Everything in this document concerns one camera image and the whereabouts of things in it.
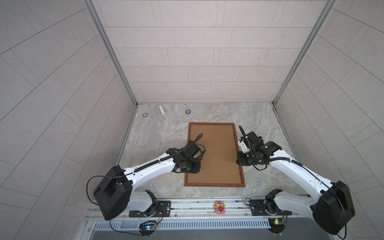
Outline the left circuit board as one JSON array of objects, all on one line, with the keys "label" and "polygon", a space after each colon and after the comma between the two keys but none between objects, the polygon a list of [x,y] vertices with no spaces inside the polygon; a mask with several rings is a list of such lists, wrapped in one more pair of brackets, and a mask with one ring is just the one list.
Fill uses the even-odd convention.
[{"label": "left circuit board", "polygon": [[139,233],[142,236],[150,236],[155,232],[158,223],[156,221],[147,221],[139,225]]}]

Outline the right circuit board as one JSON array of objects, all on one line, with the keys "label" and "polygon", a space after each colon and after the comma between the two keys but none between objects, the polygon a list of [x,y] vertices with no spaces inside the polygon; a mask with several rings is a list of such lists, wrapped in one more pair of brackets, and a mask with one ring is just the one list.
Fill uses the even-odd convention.
[{"label": "right circuit board", "polygon": [[274,233],[274,234],[281,234],[285,227],[286,227],[286,222],[283,219],[268,219],[269,224],[270,224],[270,229],[269,231]]}]

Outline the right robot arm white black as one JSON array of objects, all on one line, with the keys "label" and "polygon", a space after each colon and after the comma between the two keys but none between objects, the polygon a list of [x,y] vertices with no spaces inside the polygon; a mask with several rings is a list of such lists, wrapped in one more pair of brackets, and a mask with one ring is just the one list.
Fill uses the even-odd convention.
[{"label": "right robot arm white black", "polygon": [[262,204],[256,200],[245,201],[253,209],[262,209],[271,216],[288,212],[296,213],[314,220],[324,231],[331,235],[339,235],[347,231],[347,223],[355,216],[356,211],[349,187],[341,182],[332,182],[307,168],[290,156],[278,144],[263,138],[254,132],[246,134],[238,141],[237,164],[252,166],[259,170],[263,166],[274,167],[306,192],[306,196],[289,194],[281,189],[274,189],[265,196]]}]

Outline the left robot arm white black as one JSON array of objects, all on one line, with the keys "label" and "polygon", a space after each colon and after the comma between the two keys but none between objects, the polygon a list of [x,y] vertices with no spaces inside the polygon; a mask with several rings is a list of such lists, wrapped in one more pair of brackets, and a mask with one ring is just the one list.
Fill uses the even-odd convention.
[{"label": "left robot arm white black", "polygon": [[137,189],[164,174],[199,173],[205,153],[204,146],[190,141],[184,148],[168,149],[142,165],[125,169],[119,165],[112,167],[93,192],[104,220],[112,220],[126,210],[153,216],[160,207],[157,198],[149,190],[138,192]]}]

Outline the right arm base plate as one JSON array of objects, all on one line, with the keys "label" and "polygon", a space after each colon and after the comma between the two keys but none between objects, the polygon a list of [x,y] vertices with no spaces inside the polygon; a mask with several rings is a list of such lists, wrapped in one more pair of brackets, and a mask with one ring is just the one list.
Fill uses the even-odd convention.
[{"label": "right arm base plate", "polygon": [[253,216],[285,216],[292,215],[290,211],[281,211],[278,209],[273,201],[268,200],[257,200],[257,199],[246,199],[246,206],[251,208]]}]

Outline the circuit board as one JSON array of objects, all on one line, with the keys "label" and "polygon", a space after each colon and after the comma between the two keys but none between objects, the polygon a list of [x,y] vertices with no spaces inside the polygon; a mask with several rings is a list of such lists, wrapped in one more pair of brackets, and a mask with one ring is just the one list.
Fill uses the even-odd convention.
[{"label": "circuit board", "polygon": [[286,227],[286,222],[283,219],[268,219],[269,224],[270,224],[270,229],[269,231],[274,233],[274,234],[281,234],[285,227]]},{"label": "circuit board", "polygon": [[156,221],[147,221],[139,225],[139,233],[142,236],[150,236],[155,232],[158,223]]}]

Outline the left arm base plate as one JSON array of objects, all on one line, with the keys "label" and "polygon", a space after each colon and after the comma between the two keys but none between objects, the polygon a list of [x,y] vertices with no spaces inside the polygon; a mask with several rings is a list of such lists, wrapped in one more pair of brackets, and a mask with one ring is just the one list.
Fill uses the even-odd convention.
[{"label": "left arm base plate", "polygon": [[130,218],[155,218],[155,217],[169,217],[171,210],[171,201],[157,201],[152,203],[150,207],[144,212],[130,211]]}]

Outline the white cylinder tube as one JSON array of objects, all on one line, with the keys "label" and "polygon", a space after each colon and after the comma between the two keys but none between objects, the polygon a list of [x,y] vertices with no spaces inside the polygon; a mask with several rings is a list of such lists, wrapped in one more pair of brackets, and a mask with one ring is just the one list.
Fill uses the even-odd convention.
[{"label": "white cylinder tube", "polygon": [[162,115],[166,114],[162,105],[159,105],[159,109],[160,109]]}]

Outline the pink toy figurine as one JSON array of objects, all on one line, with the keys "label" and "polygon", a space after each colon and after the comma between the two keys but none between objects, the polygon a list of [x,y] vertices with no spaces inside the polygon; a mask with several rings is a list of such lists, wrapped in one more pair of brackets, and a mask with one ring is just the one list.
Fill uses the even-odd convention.
[{"label": "pink toy figurine", "polygon": [[222,215],[226,213],[225,207],[226,205],[222,201],[216,201],[214,203],[215,213],[218,215]]}]

